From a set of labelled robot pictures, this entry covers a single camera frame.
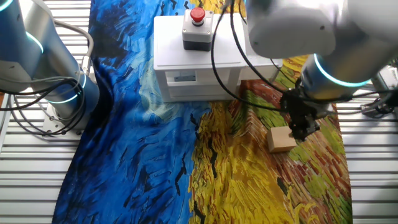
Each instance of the emergency stop button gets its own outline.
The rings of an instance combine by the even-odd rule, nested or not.
[[[201,26],[204,22],[204,18],[206,16],[206,12],[204,9],[200,7],[196,7],[191,10],[191,18],[192,18],[192,23],[195,26]]]

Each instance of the patterned cloth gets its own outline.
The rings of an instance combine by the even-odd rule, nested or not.
[[[337,117],[289,153],[265,135],[288,116],[238,101],[163,103],[153,70],[155,16],[215,0],[92,0],[101,98],[63,182],[54,223],[350,223],[351,191]],[[292,87],[306,57],[284,60]],[[259,80],[241,96],[278,107]]]

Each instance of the blue led ring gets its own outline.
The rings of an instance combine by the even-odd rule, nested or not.
[[[321,71],[321,73],[322,73],[325,77],[327,77],[327,79],[329,79],[330,81],[332,81],[332,82],[334,82],[334,83],[336,83],[336,84],[338,84],[338,85],[346,86],[346,87],[361,87],[361,86],[364,86],[364,85],[368,84],[368,82],[370,81],[370,80],[367,80],[367,81],[365,81],[365,82],[360,82],[360,83],[350,83],[350,82],[344,82],[344,81],[338,80],[337,78],[335,78],[335,77],[329,75],[329,73],[327,73],[327,72],[322,68],[321,64],[320,64],[319,61],[318,61],[318,56],[317,56],[316,54],[314,54],[313,56],[314,56],[314,59],[315,59],[315,64],[317,65],[319,71]]]
[[[82,88],[84,88],[86,86],[86,75],[84,75],[84,76],[85,76],[85,81],[83,82],[83,86],[81,86]],[[71,98],[69,98],[67,100],[61,101],[61,102],[52,102],[50,100],[47,100],[47,101],[49,103],[68,103],[69,101],[74,100],[76,97],[77,97],[77,94],[75,96],[73,96],[73,97],[71,97]]]

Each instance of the white box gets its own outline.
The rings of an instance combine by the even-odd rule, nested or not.
[[[213,31],[219,17],[219,14],[214,15]],[[210,52],[183,48],[181,32],[183,18],[184,16],[159,16],[155,17],[154,21],[154,70],[163,101],[232,100],[233,97],[220,87],[214,76]],[[239,43],[246,52],[249,41],[248,37],[245,38],[244,26],[239,14],[234,14],[234,24]],[[261,67],[263,66],[271,71],[264,74],[265,77],[269,78],[275,73],[276,68],[271,68],[271,62],[268,59],[256,54],[248,55],[248,57],[254,60],[254,66],[264,70]],[[215,64],[225,86],[234,93],[240,84],[239,80],[255,78],[251,70],[242,70],[247,67],[247,64],[236,47],[229,14],[224,15],[217,30]],[[194,81],[176,82],[176,77],[193,74],[196,76]]]

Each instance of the black cable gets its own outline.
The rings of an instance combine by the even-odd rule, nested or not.
[[[258,104],[255,104],[255,103],[251,103],[250,101],[245,100],[245,99],[243,99],[243,98],[240,98],[240,97],[238,97],[237,95],[235,95],[233,92],[231,92],[231,91],[224,85],[223,81],[221,81],[221,78],[220,78],[220,76],[218,75],[218,72],[217,72],[217,69],[216,69],[215,60],[214,60],[214,45],[215,45],[215,39],[216,39],[216,33],[217,33],[217,30],[218,30],[218,26],[219,26],[219,24],[220,24],[220,22],[221,22],[221,20],[222,20],[222,18],[223,18],[223,16],[224,16],[224,13],[225,13],[225,11],[226,11],[227,8],[228,8],[228,7],[224,7],[223,10],[222,10],[222,12],[221,12],[220,18],[218,19],[218,22],[217,22],[217,25],[216,25],[216,29],[215,29],[214,34],[213,34],[213,40],[212,40],[212,45],[211,45],[211,66],[212,66],[212,68],[213,68],[213,72],[214,72],[214,74],[215,74],[215,77],[216,77],[218,83],[219,83],[220,86],[225,90],[225,92],[227,92],[230,96],[232,96],[233,98],[239,100],[240,102],[249,104],[249,105],[251,105],[251,106],[255,106],[255,107],[257,107],[257,108],[267,109],[267,110],[271,110],[271,111],[285,112],[285,111],[282,110],[282,109],[277,109],[277,108],[271,108],[271,107],[268,107],[268,106],[258,105]]]
[[[74,79],[65,79],[65,80],[60,81],[58,84],[56,84],[54,86],[58,87],[58,86],[60,86],[62,84],[66,84],[68,82],[76,82],[76,80],[74,80]],[[2,89],[0,89],[0,92],[7,93],[7,94],[10,94],[10,95],[17,95],[17,96],[29,96],[29,95],[41,94],[41,93],[46,93],[48,91],[52,91],[52,90],[54,90],[54,86],[50,86],[50,87],[45,88],[43,90],[27,92],[27,93],[20,93],[20,92],[14,92],[14,91],[2,90]]]
[[[43,93],[40,97],[38,97],[36,100],[34,100],[34,101],[32,101],[32,102],[30,102],[30,103],[24,105],[24,106],[17,106],[17,107],[15,107],[15,108],[0,108],[0,111],[21,110],[21,109],[30,107],[30,106],[34,105],[35,103],[39,102],[39,101],[40,101],[41,99],[43,99],[44,97],[46,97],[46,96],[47,96],[48,94],[50,94],[51,91],[53,91],[54,89],[56,89],[56,88],[58,88],[58,87],[60,87],[60,86],[62,86],[62,85],[64,85],[64,84],[66,84],[66,83],[70,83],[70,82],[76,82],[76,80],[64,80],[64,81],[61,81],[61,82],[59,82],[58,84],[56,84],[56,85],[54,85],[54,86],[51,86],[51,87],[47,88],[47,89],[46,89],[47,91],[46,91],[45,93]],[[3,93],[10,94],[10,95],[15,95],[15,94],[13,94],[13,92],[11,92],[11,91],[3,91],[3,90],[0,90],[0,91],[2,91]],[[38,94],[38,93],[42,93],[42,92],[40,92],[40,91],[35,91],[35,92],[30,92],[30,93]]]
[[[285,93],[284,90],[281,90],[279,87],[275,86],[274,84],[272,84],[270,81],[268,81],[266,78],[264,78],[261,73],[254,67],[254,65],[249,61],[249,59],[246,57],[246,54],[243,52],[243,49],[241,47],[241,44],[239,43],[239,39],[238,39],[238,35],[236,35],[236,31],[235,31],[235,25],[234,25],[234,4],[235,4],[235,0],[231,0],[231,12],[230,12],[230,16],[231,16],[231,29],[232,29],[232,35],[234,36],[234,40],[235,40],[235,44],[239,50],[239,52],[241,53],[244,61],[247,63],[247,65],[251,68],[251,70],[266,84],[268,84],[269,86],[273,87],[275,90],[281,92],[282,94]]]
[[[247,25],[248,23],[246,22],[246,20],[244,19],[243,15],[242,15],[241,5],[242,5],[242,0],[239,0],[239,14],[241,15],[242,21]]]
[[[76,118],[77,118],[77,116],[78,116],[79,113],[77,113],[77,114],[70,120],[70,122],[69,122],[68,124],[66,124],[63,128],[59,129],[58,131],[55,131],[55,132],[52,132],[52,133],[48,133],[48,132],[46,132],[46,131],[44,131],[44,130],[41,130],[40,128],[38,128],[38,127],[36,127],[34,124],[32,124],[32,123],[25,117],[25,115],[23,114],[22,110],[19,110],[19,112],[20,112],[22,118],[24,119],[24,121],[27,122],[27,123],[28,123],[30,126],[32,126],[34,129],[40,131],[39,133],[33,132],[33,131],[27,129],[21,122],[19,122],[19,120],[17,119],[17,117],[16,117],[14,111],[11,111],[12,116],[14,117],[14,119],[15,119],[15,121],[18,123],[18,125],[19,125],[22,129],[24,129],[25,131],[27,131],[28,133],[31,133],[31,134],[34,134],[34,135],[41,135],[41,136],[54,136],[54,135],[65,134],[65,133],[69,132],[70,130],[72,130],[72,129],[81,121],[81,119],[83,119],[84,114],[85,114],[85,110],[86,110],[86,107],[85,107],[85,105],[86,105],[85,94],[84,94],[84,91],[83,91],[83,88],[81,87],[81,85],[79,85],[79,88],[80,88],[80,92],[81,92],[81,100],[82,100],[82,102],[81,102],[80,107],[78,108],[78,111],[81,111],[81,109],[83,109],[83,111],[81,111],[81,115],[80,115],[79,119],[78,119],[74,124],[73,124],[73,122],[76,120]],[[14,96],[14,98],[15,98],[16,105],[19,107],[19,104],[18,104],[18,101],[17,101],[17,99],[16,99],[16,96]]]

